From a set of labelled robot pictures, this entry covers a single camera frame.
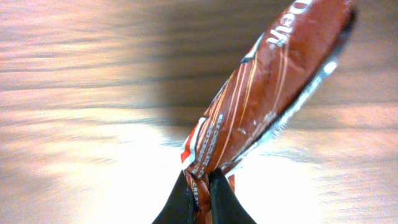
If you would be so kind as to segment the orange snack bar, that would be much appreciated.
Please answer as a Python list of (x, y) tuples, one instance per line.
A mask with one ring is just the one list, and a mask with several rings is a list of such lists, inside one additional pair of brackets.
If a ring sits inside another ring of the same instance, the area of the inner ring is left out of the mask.
[(305, 102), (353, 13), (350, 0), (294, 1), (243, 57), (182, 146), (195, 223), (208, 223), (210, 173), (229, 172)]

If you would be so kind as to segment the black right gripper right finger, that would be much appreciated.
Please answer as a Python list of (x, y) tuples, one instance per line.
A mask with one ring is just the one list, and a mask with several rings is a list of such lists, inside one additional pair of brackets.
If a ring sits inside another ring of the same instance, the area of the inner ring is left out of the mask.
[(256, 224), (240, 204), (220, 168), (211, 172), (209, 179), (213, 224)]

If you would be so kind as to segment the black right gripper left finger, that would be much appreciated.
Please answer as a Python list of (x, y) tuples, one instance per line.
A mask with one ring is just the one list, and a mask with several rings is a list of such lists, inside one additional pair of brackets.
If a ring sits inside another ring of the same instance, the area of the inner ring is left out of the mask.
[(183, 171), (152, 224), (194, 224), (194, 198)]

